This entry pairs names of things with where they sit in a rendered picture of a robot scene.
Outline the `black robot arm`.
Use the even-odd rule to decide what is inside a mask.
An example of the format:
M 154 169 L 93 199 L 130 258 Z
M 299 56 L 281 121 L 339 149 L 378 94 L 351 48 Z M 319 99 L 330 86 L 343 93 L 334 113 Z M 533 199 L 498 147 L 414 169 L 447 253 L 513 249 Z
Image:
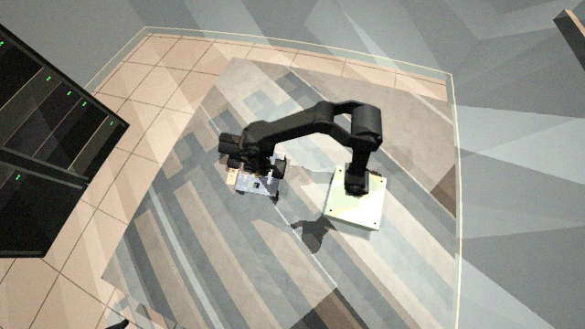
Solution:
M 351 134 L 334 123 L 334 116 L 351 115 Z M 367 161 L 383 143 L 381 110 L 360 101 L 319 101 L 312 108 L 272 122 L 252 122 L 242 135 L 221 133 L 218 151 L 238 157 L 247 156 L 254 164 L 273 156 L 275 144 L 313 133 L 328 134 L 353 150 L 351 163 L 345 163 L 346 196 L 368 194 Z

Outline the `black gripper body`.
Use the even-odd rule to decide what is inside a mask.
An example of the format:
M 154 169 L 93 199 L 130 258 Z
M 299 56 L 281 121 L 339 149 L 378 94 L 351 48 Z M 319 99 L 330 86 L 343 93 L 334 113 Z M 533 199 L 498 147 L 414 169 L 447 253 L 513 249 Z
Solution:
M 254 164 L 248 159 L 247 156 L 242 158 L 235 155 L 229 155 L 227 165 L 229 168 L 239 169 L 240 162 L 243 163 L 242 167 L 248 170 L 270 172 L 273 169 L 271 177 L 281 180 L 284 177 L 285 168 L 287 165 L 286 161 L 281 159 L 275 159 L 275 163 L 273 165 L 271 164 L 271 159 L 267 159 L 267 157 L 262 163 Z

